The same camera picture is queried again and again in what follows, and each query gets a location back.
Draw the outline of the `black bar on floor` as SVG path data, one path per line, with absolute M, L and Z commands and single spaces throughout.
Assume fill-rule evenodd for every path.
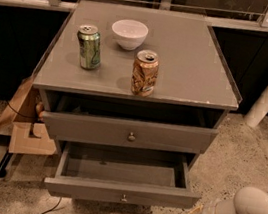
M 0 162 L 0 178 L 3 178 L 7 175 L 6 167 L 7 167 L 7 164 L 9 164 L 12 156 L 13 156 L 12 152 L 6 151 L 4 156 L 2 157 L 1 162 Z

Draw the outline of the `grey top drawer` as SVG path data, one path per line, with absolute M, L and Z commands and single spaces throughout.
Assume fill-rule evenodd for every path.
M 217 136 L 212 128 L 43 112 L 52 139 L 201 154 Z

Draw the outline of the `orange crushed soda can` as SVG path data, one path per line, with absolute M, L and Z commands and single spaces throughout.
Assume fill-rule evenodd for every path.
M 141 50 L 134 59 L 131 90 L 134 95 L 147 97 L 154 91 L 159 67 L 157 53 Z

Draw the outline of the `grey drawer cabinet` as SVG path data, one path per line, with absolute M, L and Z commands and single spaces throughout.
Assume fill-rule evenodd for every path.
M 148 26 L 144 48 L 159 56 L 154 92 L 131 92 L 134 52 L 114 40 L 111 25 L 122 19 Z M 80 66 L 78 29 L 98 28 L 100 66 Z M 239 106 L 239 95 L 201 15 L 81 0 L 33 83 L 45 111 L 212 128 Z

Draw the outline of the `white ceramic bowl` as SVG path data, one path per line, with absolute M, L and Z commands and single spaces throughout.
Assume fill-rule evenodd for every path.
M 118 20 L 112 25 L 114 40 L 124 50 L 140 47 L 148 35 L 148 27 L 138 20 Z

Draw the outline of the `grey drawer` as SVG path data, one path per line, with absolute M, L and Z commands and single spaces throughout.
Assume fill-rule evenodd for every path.
M 212 128 L 43 112 L 52 139 L 201 154 L 217 136 Z
M 201 196 L 190 189 L 186 159 L 178 152 L 69 142 L 44 183 L 53 196 L 190 208 Z

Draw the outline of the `green soda can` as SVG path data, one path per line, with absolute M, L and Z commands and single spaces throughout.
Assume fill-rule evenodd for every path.
M 83 24 L 79 27 L 77 37 L 79 41 L 80 66 L 83 69 L 96 69 L 101 63 L 100 37 L 98 28 L 93 24 Z

